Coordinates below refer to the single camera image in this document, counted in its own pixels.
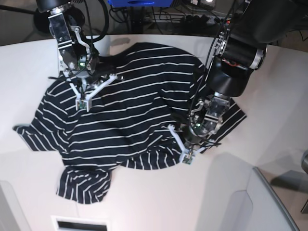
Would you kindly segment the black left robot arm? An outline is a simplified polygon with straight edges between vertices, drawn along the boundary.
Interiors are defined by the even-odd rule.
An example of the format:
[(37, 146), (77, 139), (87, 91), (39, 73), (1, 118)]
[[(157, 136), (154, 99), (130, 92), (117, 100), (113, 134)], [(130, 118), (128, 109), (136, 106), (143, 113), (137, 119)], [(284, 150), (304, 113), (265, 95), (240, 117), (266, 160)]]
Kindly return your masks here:
[(267, 45), (278, 40), (308, 12), (305, 0), (244, 0), (236, 16), (232, 6), (213, 39), (193, 94), (184, 126), (185, 147), (216, 146), (210, 136), (223, 125), (231, 99), (244, 92), (251, 74), (266, 57)]

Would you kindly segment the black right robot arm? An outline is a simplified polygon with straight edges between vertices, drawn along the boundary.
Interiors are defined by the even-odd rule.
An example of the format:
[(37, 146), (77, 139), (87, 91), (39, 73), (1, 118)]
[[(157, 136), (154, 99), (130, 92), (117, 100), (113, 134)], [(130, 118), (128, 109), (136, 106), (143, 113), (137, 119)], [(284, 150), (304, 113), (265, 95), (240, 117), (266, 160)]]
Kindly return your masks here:
[(69, 81), (78, 78), (77, 92), (84, 93), (91, 84), (97, 81), (97, 65), (99, 53), (94, 43), (103, 39), (109, 28), (108, 9), (103, 0), (99, 1), (104, 14), (104, 27), (97, 38), (93, 37), (90, 21), (90, 11), (85, 0), (90, 38), (83, 32), (84, 15), (77, 9), (73, 0), (38, 0), (38, 12), (47, 13), (49, 30), (57, 41), (59, 60), (63, 62), (62, 75), (59, 78)]

